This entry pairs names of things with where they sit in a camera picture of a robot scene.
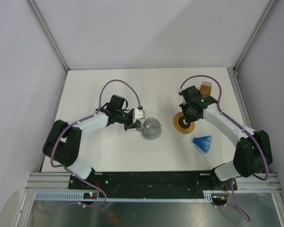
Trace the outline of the round wooden dripper holder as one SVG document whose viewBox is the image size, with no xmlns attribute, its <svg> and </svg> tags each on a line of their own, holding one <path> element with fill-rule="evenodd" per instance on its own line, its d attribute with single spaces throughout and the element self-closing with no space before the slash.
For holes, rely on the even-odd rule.
<svg viewBox="0 0 284 227">
<path fill-rule="evenodd" d="M 178 112 L 173 118 L 175 129 L 181 134 L 190 134 L 195 129 L 194 122 L 186 122 L 182 112 Z"/>
</svg>

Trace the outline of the orange coffee filter box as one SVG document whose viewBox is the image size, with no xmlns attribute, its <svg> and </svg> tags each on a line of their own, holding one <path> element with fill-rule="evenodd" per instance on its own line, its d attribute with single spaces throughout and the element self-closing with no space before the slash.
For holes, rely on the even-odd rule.
<svg viewBox="0 0 284 227">
<path fill-rule="evenodd" d="M 202 97 L 207 97 L 211 95 L 212 84 L 207 81 L 203 81 L 198 89 L 202 95 Z"/>
</svg>

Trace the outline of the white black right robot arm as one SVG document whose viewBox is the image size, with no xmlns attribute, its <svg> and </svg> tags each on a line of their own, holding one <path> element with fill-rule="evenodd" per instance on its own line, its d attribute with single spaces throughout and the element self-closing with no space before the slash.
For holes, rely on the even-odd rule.
<svg viewBox="0 0 284 227">
<path fill-rule="evenodd" d="M 180 107 L 187 123 L 204 119 L 235 146 L 233 160 L 216 167 L 215 174 L 209 177 L 213 189 L 219 190 L 226 180 L 239 176 L 253 175 L 262 181 L 268 179 L 272 153 L 269 135 L 264 130 L 255 131 L 238 123 L 221 108 L 219 99 L 203 97 L 195 86 L 180 89 L 179 95 L 183 98 Z"/>
</svg>

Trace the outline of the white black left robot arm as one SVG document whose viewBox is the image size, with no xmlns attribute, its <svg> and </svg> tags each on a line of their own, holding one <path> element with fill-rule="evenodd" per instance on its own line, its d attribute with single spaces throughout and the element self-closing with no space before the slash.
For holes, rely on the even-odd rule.
<svg viewBox="0 0 284 227">
<path fill-rule="evenodd" d="M 79 157 L 81 139 L 114 123 L 122 124 L 125 130 L 140 129 L 140 120 L 145 117 L 145 111 L 141 106 L 131 110 L 124 109 L 123 104 L 127 103 L 125 98 L 113 95 L 95 114 L 75 124 L 57 120 L 45 141 L 43 154 L 68 169 L 71 174 L 79 176 L 78 182 L 83 188 L 92 188 L 95 177 L 91 173 L 94 169 Z"/>
</svg>

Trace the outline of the grey glass carafe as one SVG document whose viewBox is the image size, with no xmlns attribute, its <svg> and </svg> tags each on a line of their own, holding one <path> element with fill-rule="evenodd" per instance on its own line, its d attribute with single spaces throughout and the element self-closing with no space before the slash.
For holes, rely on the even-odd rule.
<svg viewBox="0 0 284 227">
<path fill-rule="evenodd" d="M 162 125 L 156 118 L 147 118 L 140 128 L 136 129 L 146 140 L 156 140 L 162 134 Z"/>
</svg>

